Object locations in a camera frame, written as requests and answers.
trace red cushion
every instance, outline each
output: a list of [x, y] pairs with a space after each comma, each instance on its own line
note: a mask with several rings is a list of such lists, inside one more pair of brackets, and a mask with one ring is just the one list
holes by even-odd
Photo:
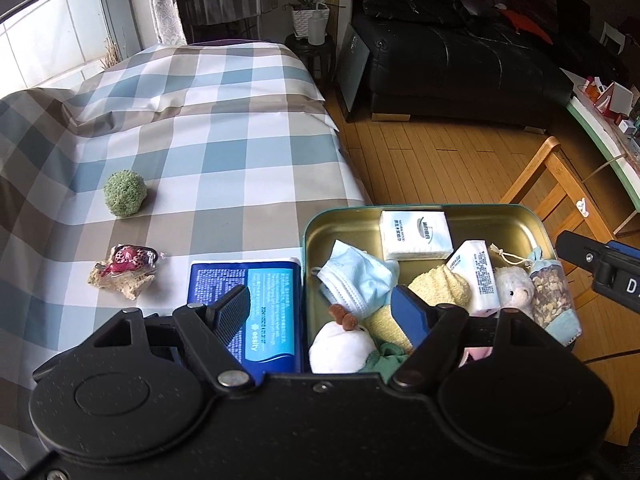
[[528, 16], [524, 14], [519, 14], [515, 10], [511, 9], [501, 9], [501, 13], [503, 13], [511, 22], [511, 25], [515, 27], [516, 32], [519, 32], [520, 29], [526, 30], [531, 34], [535, 34], [537, 37], [541, 38], [543, 41], [546, 41], [549, 45], [553, 45], [554, 42], [551, 41], [549, 35], [540, 28], [540, 26], [532, 21]]

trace gold metal tray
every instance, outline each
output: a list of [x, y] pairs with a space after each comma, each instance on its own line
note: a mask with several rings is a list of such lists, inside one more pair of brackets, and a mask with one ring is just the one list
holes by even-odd
[[[328, 301], [320, 293], [320, 281], [312, 267], [322, 267], [331, 255], [336, 240], [382, 258], [380, 213], [391, 210], [444, 211], [454, 249], [465, 240], [485, 240], [507, 253], [527, 256], [535, 246], [542, 247], [545, 258], [554, 258], [551, 240], [540, 219], [529, 209], [511, 204], [479, 205], [402, 205], [332, 209], [313, 218], [305, 232], [306, 325], [309, 343], [322, 326], [331, 321]], [[494, 267], [505, 263], [490, 253]], [[399, 283], [409, 284], [419, 274], [444, 263], [444, 260], [400, 262]]]

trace white plush toy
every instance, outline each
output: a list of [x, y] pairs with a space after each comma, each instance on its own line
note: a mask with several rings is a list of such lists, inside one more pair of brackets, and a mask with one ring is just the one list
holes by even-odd
[[519, 308], [533, 319], [534, 287], [526, 270], [521, 267], [501, 267], [494, 270], [500, 308]]
[[332, 305], [330, 321], [320, 329], [309, 349], [309, 364], [315, 374], [353, 374], [367, 362], [376, 345], [364, 327], [340, 305]]

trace light blue label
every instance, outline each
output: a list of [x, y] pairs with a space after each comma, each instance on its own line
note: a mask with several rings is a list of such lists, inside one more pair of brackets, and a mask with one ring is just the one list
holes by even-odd
[[244, 328], [244, 358], [267, 361], [294, 354], [293, 270], [249, 269], [251, 312]]

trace wooden floor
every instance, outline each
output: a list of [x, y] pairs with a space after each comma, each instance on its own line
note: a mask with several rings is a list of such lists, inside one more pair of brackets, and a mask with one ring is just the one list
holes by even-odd
[[[516, 126], [473, 121], [372, 122], [364, 107], [356, 112], [353, 123], [346, 123], [335, 96], [329, 96], [327, 105], [340, 128], [342, 150], [375, 204], [499, 202], [546, 138]], [[558, 117], [548, 133], [560, 140], [582, 179], [605, 162], [568, 112]], [[534, 209], [555, 184], [550, 174], [544, 174], [524, 205]], [[585, 185], [612, 230], [634, 210], [611, 168], [588, 178]], [[573, 207], [565, 199], [545, 221], [547, 231], [552, 232]], [[637, 219], [625, 231], [640, 228]], [[640, 248], [640, 234], [622, 241]], [[590, 276], [576, 270], [570, 282], [584, 290]], [[583, 336], [574, 353], [612, 390], [616, 411], [607, 439], [626, 445], [640, 412], [640, 316], [602, 297], [579, 309], [578, 316]]]

